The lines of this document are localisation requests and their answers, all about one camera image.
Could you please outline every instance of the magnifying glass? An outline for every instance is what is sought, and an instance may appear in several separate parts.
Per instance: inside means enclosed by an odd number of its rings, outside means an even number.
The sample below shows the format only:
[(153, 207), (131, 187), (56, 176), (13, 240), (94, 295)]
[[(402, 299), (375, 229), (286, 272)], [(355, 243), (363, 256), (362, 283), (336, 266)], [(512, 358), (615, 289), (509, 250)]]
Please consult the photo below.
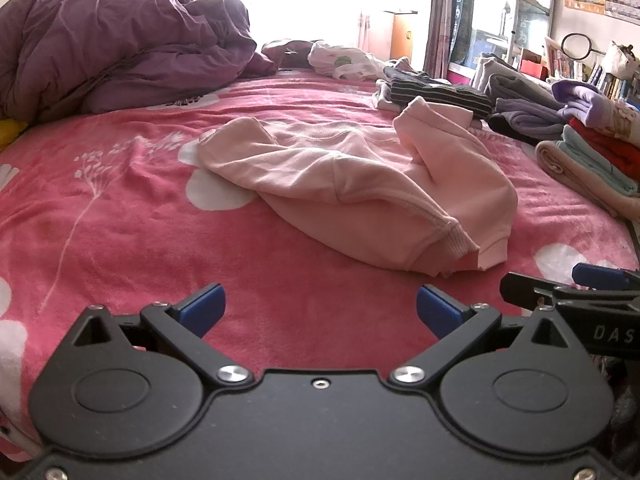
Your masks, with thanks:
[[(569, 54), (566, 50), (567, 48), (570, 49), (573, 54)], [(596, 50), (593, 47), (593, 43), (591, 43), (591, 38), (586, 34), (582, 34), (580, 32), (572, 32), (571, 34), (567, 34), (564, 38), (562, 38), (562, 42), (560, 43), (560, 50), (565, 56), (567, 56), (569, 59), (573, 59), (574, 61), (581, 61), (588, 58), (591, 52), (602, 54), (603, 56), (606, 54), (606, 52)]]

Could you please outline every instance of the silver bolt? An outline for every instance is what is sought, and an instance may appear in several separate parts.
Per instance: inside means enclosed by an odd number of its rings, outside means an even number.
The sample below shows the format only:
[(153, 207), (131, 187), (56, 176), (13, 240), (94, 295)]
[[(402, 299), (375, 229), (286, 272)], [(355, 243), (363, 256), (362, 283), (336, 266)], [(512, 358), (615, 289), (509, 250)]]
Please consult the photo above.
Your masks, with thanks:
[(587, 467), (578, 471), (574, 476), (574, 480), (596, 480), (597, 477), (597, 473)]
[(424, 370), (417, 366), (401, 366), (394, 370), (393, 378), (400, 383), (419, 383), (424, 379)]
[(64, 471), (62, 471), (62, 469), (52, 467), (47, 469), (47, 472), (44, 473), (44, 478), (47, 480), (67, 480), (68, 476)]
[(327, 379), (316, 379), (311, 384), (318, 390), (326, 390), (329, 386), (331, 386), (331, 383)]
[(240, 365), (227, 365), (218, 370), (218, 378), (225, 383), (240, 383), (249, 378), (251, 372)]

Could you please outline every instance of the light blue folded garment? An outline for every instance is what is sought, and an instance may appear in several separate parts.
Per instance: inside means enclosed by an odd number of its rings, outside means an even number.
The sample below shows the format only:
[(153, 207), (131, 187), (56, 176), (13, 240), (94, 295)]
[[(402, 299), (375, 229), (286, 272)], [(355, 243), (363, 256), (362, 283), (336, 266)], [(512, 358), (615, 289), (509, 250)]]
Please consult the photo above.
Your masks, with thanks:
[(593, 171), (618, 193), (625, 196), (638, 194), (638, 183), (588, 145), (587, 141), (568, 124), (564, 126), (562, 140), (558, 140), (557, 146), (578, 164)]

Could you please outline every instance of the white plastic bag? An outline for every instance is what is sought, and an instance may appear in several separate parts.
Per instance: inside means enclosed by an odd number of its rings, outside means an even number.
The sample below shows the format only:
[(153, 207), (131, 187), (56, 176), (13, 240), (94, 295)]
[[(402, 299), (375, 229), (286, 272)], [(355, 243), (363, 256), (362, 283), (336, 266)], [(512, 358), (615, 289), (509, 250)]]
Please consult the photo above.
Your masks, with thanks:
[(621, 50), (612, 41), (601, 65), (604, 72), (613, 74), (620, 80), (629, 80), (633, 77), (634, 72), (638, 70), (640, 60), (635, 59), (633, 54)]
[(316, 41), (307, 59), (320, 75), (335, 79), (388, 79), (383, 72), (385, 63), (359, 48), (331, 46), (324, 41)]

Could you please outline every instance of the crumpled duvet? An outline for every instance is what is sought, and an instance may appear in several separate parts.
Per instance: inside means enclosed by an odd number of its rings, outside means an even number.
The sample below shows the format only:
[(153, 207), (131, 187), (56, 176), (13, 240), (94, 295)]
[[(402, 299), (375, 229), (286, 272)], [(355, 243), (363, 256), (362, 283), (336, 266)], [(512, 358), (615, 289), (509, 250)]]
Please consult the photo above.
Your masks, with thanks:
[(164, 104), (271, 75), (240, 0), (10, 0), (0, 8), (0, 120)]

